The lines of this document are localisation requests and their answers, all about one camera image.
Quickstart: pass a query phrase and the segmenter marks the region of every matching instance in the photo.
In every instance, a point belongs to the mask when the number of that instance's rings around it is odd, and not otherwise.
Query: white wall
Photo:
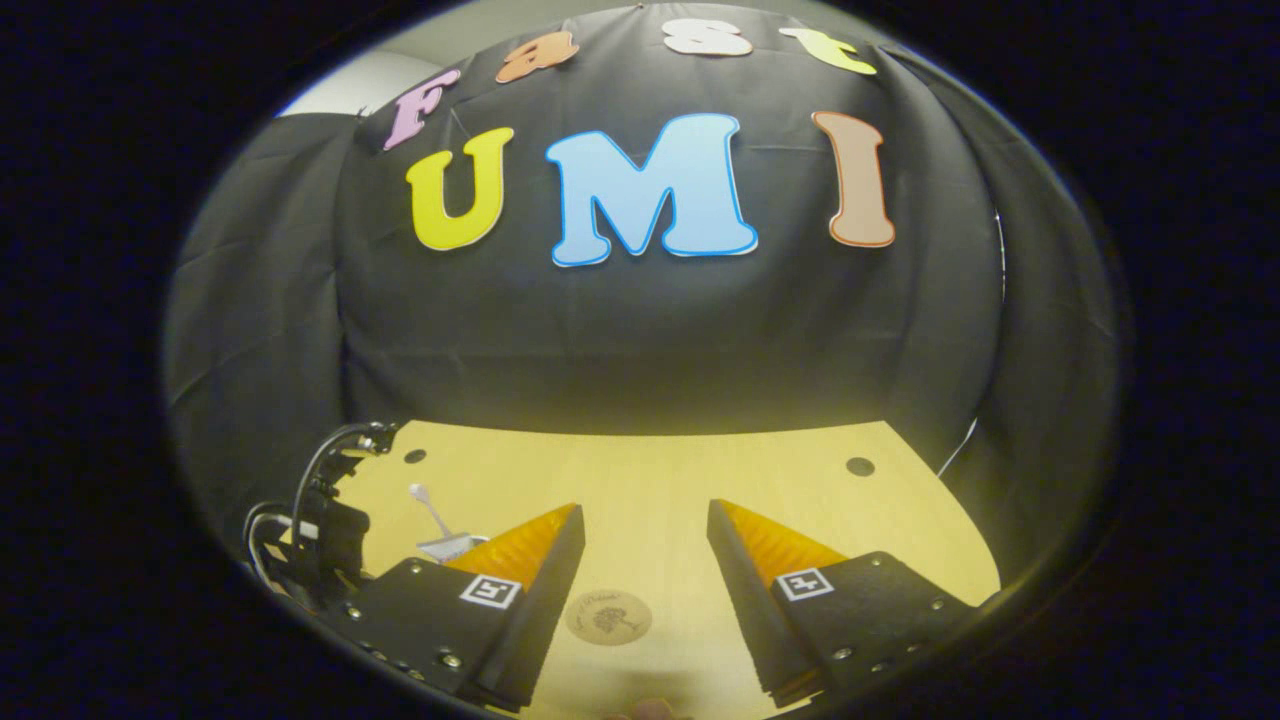
[[[439,65],[426,60],[374,50],[325,76],[294,99],[280,115],[298,113],[355,115],[361,108],[365,108],[364,114],[367,115],[439,70]]]

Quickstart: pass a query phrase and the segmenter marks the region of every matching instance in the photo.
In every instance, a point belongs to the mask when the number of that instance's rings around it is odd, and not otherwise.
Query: foam letter
[[[751,42],[736,27],[722,20],[686,18],[662,23],[667,47],[686,55],[746,55]]]
[[[444,168],[453,152],[428,155],[408,169],[404,179],[412,188],[413,232],[431,250],[453,250],[484,237],[502,214],[502,146],[515,136],[511,128],[483,132],[462,146],[475,163],[476,193],[465,215],[444,211]]]
[[[390,150],[417,135],[424,124],[419,115],[430,115],[440,104],[444,86],[458,82],[460,77],[462,73],[453,69],[401,95],[399,100],[396,101],[396,123],[392,126],[390,137],[383,143],[383,150]]]
[[[595,229],[595,205],[622,245],[640,255],[649,245],[667,196],[675,201],[662,245],[673,255],[742,255],[755,250],[755,228],[742,222],[733,186],[728,141],[737,132],[730,115],[673,118],[643,168],[599,131],[566,137],[547,149],[559,165],[563,234],[552,250],[561,266],[593,265],[611,245]]]
[[[516,47],[507,55],[498,82],[520,79],[539,68],[549,68],[568,60],[577,53],[573,36],[568,32],[550,32]]]
[[[845,53],[852,53],[854,55],[858,54],[858,50],[854,50],[852,45],[828,37],[824,32],[797,27],[785,27],[778,32],[799,40],[800,45],[804,45],[804,49],[808,50],[810,55],[823,63],[827,63],[828,65],[836,65],[837,68],[861,73],[864,76],[876,74],[876,68],[861,60],[854,60],[849,55],[845,55]]]
[[[856,247],[893,242],[893,223],[884,215],[884,184],[876,147],[884,141],[872,126],[840,113],[814,113],[813,124],[831,138],[840,177],[840,211],[831,218],[831,237]]]

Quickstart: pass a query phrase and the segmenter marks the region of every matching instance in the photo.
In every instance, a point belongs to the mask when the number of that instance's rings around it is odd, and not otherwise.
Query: circular logo
[[[564,624],[593,644],[626,644],[640,639],[653,614],[636,596],[622,591],[591,591],[579,596],[564,611]]]

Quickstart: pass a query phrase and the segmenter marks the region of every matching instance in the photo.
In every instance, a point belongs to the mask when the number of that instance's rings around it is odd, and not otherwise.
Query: wooden table
[[[413,450],[426,451],[407,462]],[[846,466],[861,457],[874,471]],[[413,421],[389,455],[343,479],[340,501],[371,518],[372,575],[440,537],[421,483],[454,533],[495,537],[566,502],[582,505],[586,548],[568,602],[595,589],[653,612],[640,639],[588,643],[557,625],[520,717],[599,720],[664,697],[681,717],[781,712],[764,694],[707,541],[707,507],[724,498],[854,557],[886,551],[959,600],[1000,589],[991,552],[942,482],[886,423],[722,436],[568,436]]]

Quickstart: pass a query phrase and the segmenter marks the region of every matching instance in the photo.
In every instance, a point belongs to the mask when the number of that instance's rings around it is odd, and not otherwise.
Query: black fabric
[[[1119,433],[1133,320],[1097,219],[974,94],[891,50],[956,118],[1004,227],[1007,296],[991,387],[943,480],[1007,585],[1096,509]]]
[[[239,547],[343,421],[333,191],[356,119],[291,115],[227,169],[178,259],[164,386],[188,487]]]
[[[677,17],[731,22],[755,49],[673,53],[660,28]],[[823,64],[783,27],[804,23],[718,5],[594,13],[460,63],[461,79],[424,129],[390,151],[381,145],[396,108],[374,113],[338,195],[353,415],[609,434],[887,419],[940,468],[969,428],[995,355],[1000,255],[986,184],[945,109],[910,73],[858,38],[847,40],[881,74]],[[494,82],[511,50],[557,29],[573,33],[575,58]],[[884,136],[890,247],[829,237],[838,184],[815,110],[864,119]],[[741,124],[733,174],[759,247],[677,258],[652,242],[631,256],[614,241],[603,264],[556,266],[561,184],[547,147],[598,129],[643,163],[664,123],[698,111]],[[515,128],[497,225],[468,247],[424,247],[406,170],[453,151],[445,200],[460,214],[474,195],[461,146],[495,127]],[[654,236],[669,222],[668,202]]]

